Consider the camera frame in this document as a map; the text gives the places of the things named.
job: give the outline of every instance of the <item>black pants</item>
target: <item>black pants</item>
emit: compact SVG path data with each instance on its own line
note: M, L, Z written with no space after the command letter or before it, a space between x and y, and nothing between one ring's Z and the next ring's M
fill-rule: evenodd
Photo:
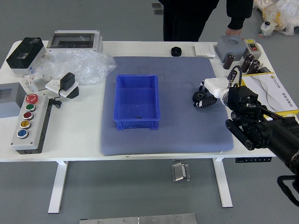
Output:
M164 41L197 42L206 21L191 22L179 17L176 13L164 7L163 36Z

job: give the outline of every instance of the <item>white plastic bag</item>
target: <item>white plastic bag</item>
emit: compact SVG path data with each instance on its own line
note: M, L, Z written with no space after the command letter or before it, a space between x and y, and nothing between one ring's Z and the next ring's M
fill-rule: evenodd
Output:
M41 59L30 74L62 77L71 72L79 85L92 85L100 82L115 68L116 63L111 56L92 50L71 49L50 52L50 60Z
M262 11L272 30L294 35L294 28L299 27L299 0L254 0L254 7Z

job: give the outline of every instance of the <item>blue plastic bin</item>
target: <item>blue plastic bin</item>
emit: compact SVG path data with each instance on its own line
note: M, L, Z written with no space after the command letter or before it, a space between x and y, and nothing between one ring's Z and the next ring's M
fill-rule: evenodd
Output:
M158 77L117 75L113 120L117 130L157 130L160 120Z

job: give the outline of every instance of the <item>table leg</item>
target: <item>table leg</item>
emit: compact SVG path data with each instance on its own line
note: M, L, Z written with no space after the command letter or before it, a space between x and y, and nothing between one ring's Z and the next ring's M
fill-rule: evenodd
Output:
M68 161L57 161L58 167L54 181L52 196L50 200L48 213L59 213L62 193L64 190L64 181L66 177Z
M223 208L233 207L232 199L228 189L228 181L226 180L225 170L222 162L223 158L214 158L213 164L216 173L216 179Z

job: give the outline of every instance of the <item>gray switch box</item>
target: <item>gray switch box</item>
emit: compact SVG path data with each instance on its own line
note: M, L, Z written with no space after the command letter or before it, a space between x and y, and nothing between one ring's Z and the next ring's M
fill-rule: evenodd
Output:
M0 84L0 118L19 116L25 96L20 83Z
M240 61L245 50L246 45L239 35L221 36L215 47L215 51L222 63L225 62L228 55L235 56L234 61Z

